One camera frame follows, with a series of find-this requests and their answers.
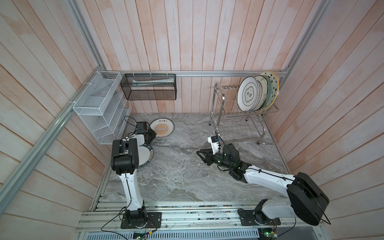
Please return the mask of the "small sunburst plate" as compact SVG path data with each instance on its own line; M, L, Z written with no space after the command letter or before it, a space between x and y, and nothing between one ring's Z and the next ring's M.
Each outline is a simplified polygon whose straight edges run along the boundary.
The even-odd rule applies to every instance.
M175 124L167 118L159 118L150 123L150 127L156 133L156 138L165 138L171 135L175 129Z

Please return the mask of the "green rim lettered plate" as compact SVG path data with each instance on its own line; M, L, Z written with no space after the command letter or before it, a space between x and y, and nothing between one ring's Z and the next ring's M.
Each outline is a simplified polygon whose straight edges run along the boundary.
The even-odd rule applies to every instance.
M138 153L139 153L139 166L138 166L138 168L143 168L144 166L148 165L154 156L154 150L153 150L153 147L151 145L139 146L138 147Z

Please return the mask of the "white plate green clover outline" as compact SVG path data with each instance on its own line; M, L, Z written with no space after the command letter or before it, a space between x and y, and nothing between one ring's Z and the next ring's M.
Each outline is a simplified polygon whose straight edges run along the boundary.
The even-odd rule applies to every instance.
M255 77L245 78L239 86L237 104L241 111L250 111L259 95L259 85Z

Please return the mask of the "mint green flower plate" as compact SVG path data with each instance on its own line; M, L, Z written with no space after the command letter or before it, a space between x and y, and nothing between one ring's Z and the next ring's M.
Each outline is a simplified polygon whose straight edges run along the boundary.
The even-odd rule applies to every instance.
M268 76L263 75L263 77L267 80L267 85L268 85L267 96L262 107L262 110L266 110L268 108L268 102L270 101L271 95L272 95L272 83Z

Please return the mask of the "cream plate with red berries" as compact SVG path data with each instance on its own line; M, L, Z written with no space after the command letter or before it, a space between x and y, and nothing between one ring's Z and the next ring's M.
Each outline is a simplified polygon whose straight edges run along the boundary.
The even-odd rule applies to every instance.
M268 95L268 83L269 83L269 80L266 76L262 76L262 75L259 75L259 76L256 76L256 80L261 84L262 86L262 97L261 97L261 101L259 102L259 104L257 105L257 110L261 109L262 108L262 105L264 104L266 98L267 98L267 95Z

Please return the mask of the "white star patterned plate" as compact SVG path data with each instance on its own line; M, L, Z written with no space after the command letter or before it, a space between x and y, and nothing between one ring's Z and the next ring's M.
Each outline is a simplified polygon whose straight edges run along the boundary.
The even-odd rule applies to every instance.
M263 72L261 75L262 76L263 75L268 76L271 80L271 83L272 83L271 99L268 102L268 108L266 110L263 110L263 111L267 111L274 104L274 102L275 102L275 100L279 94L279 78L277 77L277 75L274 72L271 72L271 71Z

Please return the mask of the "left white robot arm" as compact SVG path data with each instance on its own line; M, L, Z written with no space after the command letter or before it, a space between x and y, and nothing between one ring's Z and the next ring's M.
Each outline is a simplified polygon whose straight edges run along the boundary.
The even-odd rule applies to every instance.
M119 176L126 197L123 208L122 229L143 228L148 223L148 214L137 181L139 146L145 146L156 137L148 122L137 122L135 133L128 139L113 141L111 168Z

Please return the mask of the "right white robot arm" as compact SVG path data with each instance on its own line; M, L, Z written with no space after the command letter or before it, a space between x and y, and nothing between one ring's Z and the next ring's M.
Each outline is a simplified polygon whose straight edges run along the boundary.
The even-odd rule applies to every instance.
M330 200L307 174L279 174L243 162L233 144L225 145L219 152L218 143L214 143L211 149L201 149L196 153L206 165L222 167L236 181L260 185L286 196L275 202L263 199L253 211L241 214L249 224L278 224L281 218L300 219L311 226L329 222L325 211Z

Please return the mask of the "stainless steel dish rack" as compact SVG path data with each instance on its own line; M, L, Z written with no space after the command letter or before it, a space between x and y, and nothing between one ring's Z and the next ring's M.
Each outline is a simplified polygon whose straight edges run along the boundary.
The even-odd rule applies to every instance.
M256 141L260 144L267 133L266 117L279 109L243 112L237 104L239 87L223 87L216 82L213 88L209 125L225 142Z

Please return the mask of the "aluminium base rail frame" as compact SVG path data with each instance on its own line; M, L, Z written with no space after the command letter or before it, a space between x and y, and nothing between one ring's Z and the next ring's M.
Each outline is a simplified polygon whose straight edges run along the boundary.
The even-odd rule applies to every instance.
M242 226L238 209L253 210L265 196L254 201L146 202L148 212L161 213L161 227L150 239L187 237L192 239L256 238L261 227ZM139 229L122 229L119 211L126 206L120 196L102 195L89 212L84 212L75 231L76 240L125 240Z

